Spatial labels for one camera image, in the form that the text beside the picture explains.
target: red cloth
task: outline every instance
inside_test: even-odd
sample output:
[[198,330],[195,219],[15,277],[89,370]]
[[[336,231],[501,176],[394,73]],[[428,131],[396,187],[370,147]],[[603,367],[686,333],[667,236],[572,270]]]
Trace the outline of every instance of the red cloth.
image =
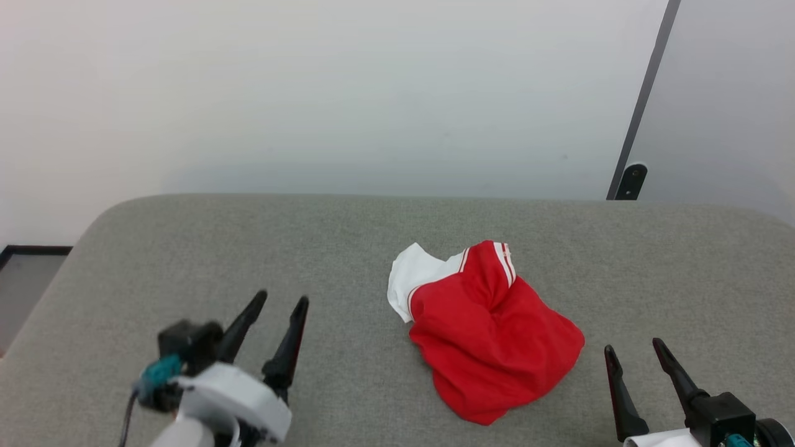
[[505,245],[499,255],[495,247],[473,246],[462,272],[420,286],[409,301],[409,336],[433,369],[439,396],[485,426],[552,390],[585,344],[571,321],[515,276]]

